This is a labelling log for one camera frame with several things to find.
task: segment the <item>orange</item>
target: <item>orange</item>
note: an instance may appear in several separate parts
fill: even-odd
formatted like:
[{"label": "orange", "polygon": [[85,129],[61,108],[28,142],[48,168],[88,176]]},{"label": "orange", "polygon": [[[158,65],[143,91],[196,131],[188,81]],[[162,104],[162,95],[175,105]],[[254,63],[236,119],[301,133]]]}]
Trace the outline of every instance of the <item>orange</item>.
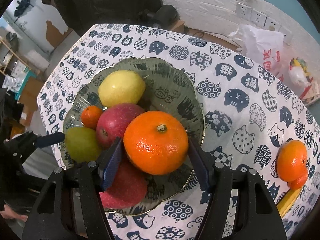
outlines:
[{"label": "orange", "polygon": [[300,178],[305,172],[307,158],[307,149],[303,142],[288,142],[279,151],[276,163],[279,178],[287,182]]},{"label": "orange", "polygon": [[307,179],[308,179],[308,169],[305,167],[303,175],[294,181],[288,182],[288,187],[293,190],[299,189],[305,184]]},{"label": "orange", "polygon": [[123,141],[130,161],[153,175],[175,171],[188,151],[188,135],[182,124],[161,111],[145,112],[133,119]]},{"label": "orange", "polygon": [[81,114],[81,122],[87,128],[96,129],[103,110],[97,106],[88,106]]}]

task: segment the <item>cat print tablecloth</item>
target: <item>cat print tablecloth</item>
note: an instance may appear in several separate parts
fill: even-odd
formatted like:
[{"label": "cat print tablecloth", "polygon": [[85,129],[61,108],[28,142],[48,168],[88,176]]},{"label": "cat print tablecloth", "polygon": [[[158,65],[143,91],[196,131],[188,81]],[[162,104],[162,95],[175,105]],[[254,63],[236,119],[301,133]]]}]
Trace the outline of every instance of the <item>cat print tablecloth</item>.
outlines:
[{"label": "cat print tablecloth", "polygon": [[[47,133],[62,130],[78,91],[100,70],[129,57],[159,57],[183,70],[196,87],[205,115],[202,144],[226,166],[255,168],[276,203],[288,191],[276,173],[281,145],[298,139],[308,149],[308,181],[283,219],[290,237],[313,208],[320,185],[320,127],[301,100],[281,81],[238,53],[188,35],[144,26],[100,24],[92,27],[55,68],[37,100]],[[90,95],[89,100],[96,100]],[[53,147],[60,166],[59,145]],[[181,192],[151,212],[129,217],[107,214],[117,240],[190,240],[195,236],[210,195],[194,176]],[[223,236],[231,233],[237,197],[230,199]]]}]

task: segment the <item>small orange fruit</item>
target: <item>small orange fruit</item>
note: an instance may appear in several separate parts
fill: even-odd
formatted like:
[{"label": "small orange fruit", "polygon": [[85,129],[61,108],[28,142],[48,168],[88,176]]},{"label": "small orange fruit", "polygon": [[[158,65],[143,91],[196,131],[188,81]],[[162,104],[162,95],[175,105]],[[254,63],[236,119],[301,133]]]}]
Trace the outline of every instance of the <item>small orange fruit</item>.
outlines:
[{"label": "small orange fruit", "polygon": [[294,181],[288,182],[288,187],[293,190],[299,189],[305,184],[307,179],[308,179],[308,169],[305,167],[303,175]]},{"label": "small orange fruit", "polygon": [[175,171],[187,156],[186,130],[172,115],[161,111],[145,112],[133,119],[123,140],[130,161],[149,174]]},{"label": "small orange fruit", "polygon": [[81,122],[87,128],[96,129],[103,110],[97,106],[88,106],[81,114]]},{"label": "small orange fruit", "polygon": [[303,142],[288,142],[278,155],[276,168],[279,178],[287,182],[300,178],[305,172],[307,158],[307,149]]}]

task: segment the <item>hand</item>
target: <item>hand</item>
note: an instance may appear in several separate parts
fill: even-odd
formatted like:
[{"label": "hand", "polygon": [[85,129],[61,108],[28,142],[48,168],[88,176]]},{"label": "hand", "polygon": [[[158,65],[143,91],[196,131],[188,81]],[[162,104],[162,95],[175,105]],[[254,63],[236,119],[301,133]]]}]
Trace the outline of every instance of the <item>hand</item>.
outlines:
[{"label": "hand", "polygon": [[4,211],[0,211],[0,215],[4,219],[19,219],[23,222],[26,222],[28,218],[28,216],[17,214],[8,205],[4,205]]}]

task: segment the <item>green glass plate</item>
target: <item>green glass plate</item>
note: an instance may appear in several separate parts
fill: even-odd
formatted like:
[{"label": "green glass plate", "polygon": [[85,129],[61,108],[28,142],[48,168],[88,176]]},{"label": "green glass plate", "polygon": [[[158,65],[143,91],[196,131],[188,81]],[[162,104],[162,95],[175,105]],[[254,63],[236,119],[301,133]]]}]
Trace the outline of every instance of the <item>green glass plate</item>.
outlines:
[{"label": "green glass plate", "polygon": [[[83,126],[80,116],[86,107],[96,105],[105,110],[98,96],[98,88],[109,74],[120,69],[133,70],[144,79],[146,90],[138,105],[146,111],[159,110],[171,114],[181,122],[189,136],[202,143],[205,130],[204,114],[196,99],[192,81],[183,71],[173,68],[159,58],[128,58],[113,67],[101,70],[76,95],[63,123],[64,133],[70,127]],[[60,145],[60,150],[66,167],[72,167],[74,162],[66,151],[64,143]],[[188,183],[192,173],[192,165],[187,159],[179,169],[167,175],[146,174],[148,192],[139,204],[127,209],[105,209],[105,211],[125,215],[146,213],[180,192]]]}]

